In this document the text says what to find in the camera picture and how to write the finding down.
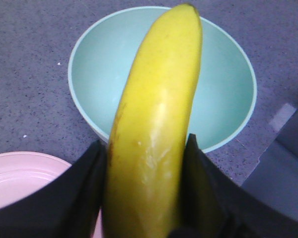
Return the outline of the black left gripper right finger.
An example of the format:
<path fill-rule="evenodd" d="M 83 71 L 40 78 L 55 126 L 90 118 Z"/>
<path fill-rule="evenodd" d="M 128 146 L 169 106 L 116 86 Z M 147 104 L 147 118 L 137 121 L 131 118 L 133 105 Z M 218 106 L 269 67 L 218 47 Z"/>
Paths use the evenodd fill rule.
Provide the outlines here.
<path fill-rule="evenodd" d="M 170 238 L 298 238 L 298 221 L 236 185 L 188 136 L 181 174 L 183 225 Z"/>

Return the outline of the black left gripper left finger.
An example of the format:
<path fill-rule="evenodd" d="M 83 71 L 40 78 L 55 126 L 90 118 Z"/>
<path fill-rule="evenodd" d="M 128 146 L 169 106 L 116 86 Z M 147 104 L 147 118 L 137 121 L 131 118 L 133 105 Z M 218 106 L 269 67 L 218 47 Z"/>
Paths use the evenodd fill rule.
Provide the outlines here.
<path fill-rule="evenodd" d="M 91 238 L 102 202 L 106 149 L 93 142 L 62 175 L 0 209 L 0 238 Z"/>

